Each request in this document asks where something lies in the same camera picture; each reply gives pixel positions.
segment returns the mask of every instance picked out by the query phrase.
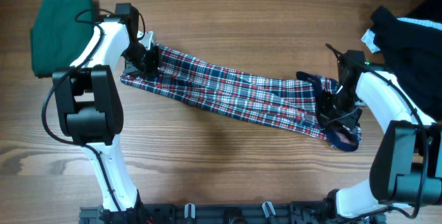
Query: cable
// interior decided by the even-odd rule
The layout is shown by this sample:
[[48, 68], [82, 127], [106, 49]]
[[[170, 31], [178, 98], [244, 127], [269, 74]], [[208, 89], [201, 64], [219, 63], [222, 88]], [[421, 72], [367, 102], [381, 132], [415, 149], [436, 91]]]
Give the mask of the cable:
[[143, 22], [143, 35], [141, 37], [138, 37], [137, 40], [143, 40], [144, 35], [146, 34], [146, 25], [144, 24], [144, 18], [143, 15], [141, 15], [141, 13], [138, 13], [138, 15], [141, 17], [141, 21]]
[[352, 222], [352, 221], [359, 221], [362, 218], [367, 218], [367, 217], [371, 217], [371, 216], [376, 216], [378, 214], [383, 214], [385, 212], [391, 211], [390, 208], [391, 207], [385, 207], [385, 208], [380, 209], [380, 210], [376, 210], [376, 211], [369, 212], [369, 213], [366, 213], [366, 214], [361, 214], [360, 216], [357, 216], [357, 217], [354, 217], [354, 218], [345, 219], [344, 221], [339, 222], [337, 224], [346, 224], [346, 223], [349, 223], [349, 222]]
[[111, 183], [109, 182], [109, 178], [108, 178], [108, 176], [106, 174], [106, 170], [104, 169], [103, 160], [102, 160], [102, 157], [100, 156], [101, 152], [98, 153], [98, 151], [96, 149], [92, 148], [90, 145], [87, 145], [87, 144], [85, 144], [84, 147], [90, 149], [94, 153], [94, 155], [97, 157], [99, 166], [100, 166], [100, 168], [102, 168], [102, 173], [103, 173], [104, 181], [106, 182], [106, 186], [108, 188], [110, 197], [112, 197], [112, 201], [114, 202], [115, 206], [117, 207], [118, 212], [121, 212], [122, 209], [117, 204], [117, 199], [116, 199], [115, 194], [114, 194], [115, 190], [112, 189]]
[[[65, 80], [67, 77], [69, 77], [70, 75], [72, 75], [75, 71], [78, 71], [82, 66], [84, 66], [86, 63], [88, 63], [88, 62], [90, 61], [91, 57], [95, 54], [95, 52], [96, 52], [97, 49], [99, 48], [100, 44], [103, 42], [103, 38], [104, 38], [105, 33], [104, 33], [103, 28], [102, 28], [99, 24], [95, 23], [94, 21], [78, 20], [78, 18], [79, 18], [81, 15], [83, 15], [84, 13], [86, 13], [86, 12], [92, 12], [92, 11], [93, 11], [93, 12], [103, 11], [103, 12], [107, 12], [107, 13], [109, 13], [109, 14], [111, 14], [111, 15], [114, 14], [113, 12], [111, 12], [111, 11], [109, 11], [109, 10], [104, 10], [104, 9], [87, 9], [87, 10], [82, 10], [81, 12], [79, 12], [79, 13], [77, 14], [77, 16], [75, 16], [75, 21], [76, 21], [77, 23], [91, 24], [91, 25], [96, 26], [97, 28], [99, 28], [99, 32], [100, 32], [100, 34], [99, 34], [99, 39], [98, 39], [97, 43], [94, 45], [94, 47], [93, 47], [93, 49], [91, 50], [91, 52], [90, 52], [90, 53], [88, 54], [88, 56], [85, 58], [85, 60], [84, 60], [81, 64], [79, 64], [78, 66], [76, 66], [76, 67], [70, 67], [70, 69], [69, 69], [69, 70], [68, 70], [63, 76], [61, 76], [60, 80], [59, 80], [55, 85], [52, 86], [52, 88], [49, 90], [49, 92], [48, 92], [48, 94], [47, 94], [47, 96], [46, 96], [46, 98], [45, 98], [45, 100], [44, 100], [43, 107], [41, 108], [41, 121], [42, 121], [42, 123], [43, 123], [43, 128], [45, 129], [46, 133], [47, 133], [51, 138], [53, 138], [53, 139], [55, 139], [55, 140], [57, 140], [57, 141], [59, 141], [59, 142], [62, 142], [62, 143], [64, 143], [64, 144], [69, 144], [69, 145], [77, 145], [77, 144], [75, 144], [75, 143], [72, 142], [72, 141], [64, 140], [64, 139], [62, 139], [62, 138], [56, 136], [56, 135], [55, 135], [55, 134], [49, 129], [48, 122], [47, 122], [47, 119], [46, 119], [46, 111], [47, 111], [47, 108], [48, 108], [48, 103], [49, 103], [50, 98], [52, 97], [52, 95], [54, 94], [54, 92], [60, 87], [61, 83], [63, 83], [64, 80]], [[117, 202], [117, 199], [116, 199], [116, 197], [115, 197], [115, 192], [114, 192], [114, 190], [113, 190], [112, 187], [111, 187], [111, 183], [109, 182], [109, 178], [108, 178], [107, 173], [106, 173], [106, 170], [105, 170], [105, 168], [104, 168], [104, 164], [103, 164], [102, 158], [101, 158], [101, 156], [100, 156], [100, 153], [98, 153], [98, 151], [97, 151], [96, 149], [94, 149], [93, 147], [91, 147], [90, 145], [85, 144], [83, 147], [85, 147], [85, 148], [87, 148], [87, 149], [90, 149], [90, 150], [95, 154], [95, 156], [97, 157], [97, 160], [98, 160], [99, 166], [100, 166], [100, 168], [101, 168], [101, 170], [102, 170], [103, 177], [104, 177], [104, 181], [106, 182], [106, 186], [107, 186], [107, 188], [108, 188], [108, 191], [109, 191], [110, 197], [112, 198], [112, 201], [114, 202], [116, 208], [118, 209], [118, 212], [121, 213], [121, 212], [122, 212], [122, 209], [121, 209], [121, 207], [119, 206], [119, 204], [118, 204], [118, 202]]]
[[355, 109], [353, 109], [351, 112], [345, 114], [344, 116], [340, 116], [339, 118], [334, 118], [333, 120], [327, 121], [327, 124], [337, 121], [337, 120], [340, 120], [340, 119], [343, 119], [343, 118], [346, 118], [346, 117], [350, 116], [351, 114], [353, 114], [354, 112], [356, 112], [357, 110], [358, 110], [358, 108], [356, 107]]
[[[333, 48], [330, 44], [325, 44], [325, 45], [331, 51], [333, 51], [333, 53], [335, 54], [335, 56], [337, 58], [338, 58], [338, 55], [341, 55], [341, 56], [343, 55], [341, 52], [339, 52], [338, 50]], [[347, 61], [350, 61], [353, 64], [355, 64], [356, 66], [358, 66], [359, 68], [363, 69], [364, 71], [375, 75], [379, 79], [386, 82], [388, 86], [391, 86], [403, 98], [403, 100], [407, 104], [408, 108], [412, 112], [412, 115], [414, 115], [414, 117], [416, 118], [416, 121], [417, 121], [419, 129], [420, 129], [419, 133], [421, 135], [422, 148], [423, 148], [423, 168], [422, 168], [422, 174], [421, 174], [421, 180], [419, 183], [418, 193], [416, 196], [416, 204], [414, 206], [414, 209], [413, 209], [413, 212], [411, 215], [408, 214], [405, 210], [403, 210], [401, 208], [392, 207], [392, 206], [388, 207], [388, 211], [396, 210], [396, 211], [400, 212], [401, 214], [403, 214], [405, 217], [407, 217], [409, 219], [414, 219], [417, 217], [419, 210], [421, 208], [421, 205], [422, 205], [422, 198], [423, 198], [422, 191], [423, 191], [423, 186], [425, 185], [425, 180], [427, 179], [427, 171], [428, 171], [428, 153], [429, 153], [429, 151], [428, 151], [428, 143], [427, 143], [427, 134], [425, 133], [425, 128], [423, 126], [422, 120], [419, 117], [416, 108], [413, 107], [412, 103], [408, 100], [407, 96], [405, 96], [404, 93], [402, 92], [402, 90], [399, 89], [396, 85], [394, 85], [391, 80], [387, 80], [385, 77], [383, 77], [382, 75], [378, 74], [376, 71], [370, 69], [369, 67], [367, 67], [365, 65], [359, 64], [358, 62], [354, 62], [352, 60], [347, 60]]]

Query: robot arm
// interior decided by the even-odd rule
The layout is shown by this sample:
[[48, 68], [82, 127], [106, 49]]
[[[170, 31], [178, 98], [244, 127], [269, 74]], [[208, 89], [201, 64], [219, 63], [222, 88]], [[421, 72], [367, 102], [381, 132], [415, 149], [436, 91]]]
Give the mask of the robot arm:
[[[97, 22], [101, 30], [95, 26], [92, 39], [71, 66], [83, 64], [103, 31], [104, 38], [89, 62], [62, 82], [70, 68], [60, 69], [52, 75], [52, 80], [54, 85], [60, 83], [55, 97], [61, 130], [66, 136], [73, 137], [73, 143], [81, 146], [92, 162], [103, 194], [105, 218], [112, 222], [121, 216], [115, 217], [111, 213], [124, 212], [126, 216], [135, 216], [134, 213], [142, 208], [122, 156], [119, 133], [124, 116], [112, 72], [120, 57], [124, 56], [125, 72], [154, 75], [159, 57], [153, 47], [153, 32], [138, 32], [138, 11], [129, 3], [117, 4], [114, 15], [100, 16]], [[93, 93], [94, 100], [76, 102], [75, 96], [83, 93]], [[101, 161], [86, 145], [99, 154]]]
[[[422, 174], [425, 177], [425, 186], [421, 192], [422, 203], [441, 204], [442, 174], [437, 173], [442, 169], [442, 161], [439, 158], [441, 131], [436, 127], [436, 122], [413, 103], [398, 84], [394, 74], [380, 71], [380, 67], [369, 69], [375, 72], [367, 72], [364, 69], [367, 64], [363, 52], [349, 50], [342, 54], [330, 45], [327, 46], [338, 58], [342, 87], [337, 94], [326, 97], [329, 102], [321, 102], [333, 107], [320, 107], [319, 111], [325, 111], [320, 113], [321, 118], [318, 119], [321, 121], [338, 117], [344, 121], [335, 123], [335, 126], [344, 125], [343, 123], [353, 124], [354, 118], [348, 116], [348, 113], [353, 113], [353, 109], [356, 108], [355, 102], [362, 100], [372, 110], [385, 134], [370, 169], [369, 179], [353, 187], [335, 191], [333, 196], [329, 196], [334, 201], [336, 214], [343, 218], [355, 218], [385, 209], [387, 206], [405, 208], [414, 205], [419, 200]], [[424, 130], [418, 126], [410, 105], [415, 109]], [[427, 141], [417, 134], [421, 131], [433, 139], [430, 143], [431, 152], [424, 154], [430, 161], [428, 174], [423, 169], [425, 160], [423, 163], [412, 162], [414, 153], [419, 151], [422, 155], [421, 147], [427, 145]]]

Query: plaid shirt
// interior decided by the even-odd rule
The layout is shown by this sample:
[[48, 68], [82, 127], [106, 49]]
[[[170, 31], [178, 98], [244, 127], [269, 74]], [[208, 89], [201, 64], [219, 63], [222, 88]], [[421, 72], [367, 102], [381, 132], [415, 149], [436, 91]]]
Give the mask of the plaid shirt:
[[[237, 120], [331, 141], [316, 119], [312, 83], [260, 77], [209, 64], [165, 46], [158, 48], [162, 59], [158, 77], [145, 80], [122, 74], [120, 81]], [[326, 91], [336, 92], [335, 80], [311, 76]], [[361, 140], [359, 127], [350, 133]]]

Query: green fabric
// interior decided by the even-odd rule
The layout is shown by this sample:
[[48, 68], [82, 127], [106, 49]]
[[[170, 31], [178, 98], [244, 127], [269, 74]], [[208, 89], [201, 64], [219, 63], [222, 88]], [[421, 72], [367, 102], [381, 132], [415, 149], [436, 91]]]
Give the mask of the green fabric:
[[[69, 66], [88, 45], [93, 27], [75, 22], [82, 10], [91, 9], [92, 0], [43, 0], [34, 28], [30, 30], [32, 70], [37, 77], [48, 77]], [[93, 20], [86, 12], [80, 20]]]

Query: wooden table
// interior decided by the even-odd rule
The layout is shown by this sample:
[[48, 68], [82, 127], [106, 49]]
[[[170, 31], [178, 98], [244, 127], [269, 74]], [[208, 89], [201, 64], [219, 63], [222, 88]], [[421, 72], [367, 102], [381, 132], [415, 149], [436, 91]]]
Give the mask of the wooden table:
[[[0, 223], [76, 223], [80, 206], [101, 203], [92, 167], [77, 147], [51, 140], [40, 120], [52, 83], [31, 71], [29, 30], [42, 0], [0, 0]], [[99, 0], [131, 2], [161, 44], [256, 75], [296, 71], [337, 78], [324, 46], [368, 49], [360, 41], [379, 5], [401, 16], [422, 0]], [[122, 71], [119, 63], [115, 79]], [[344, 153], [298, 133], [249, 124], [117, 82], [124, 107], [122, 148], [145, 203], [261, 203], [320, 200], [368, 177], [383, 137], [368, 109], [364, 141]], [[58, 127], [55, 103], [48, 109]], [[440, 208], [417, 221], [440, 223]]]

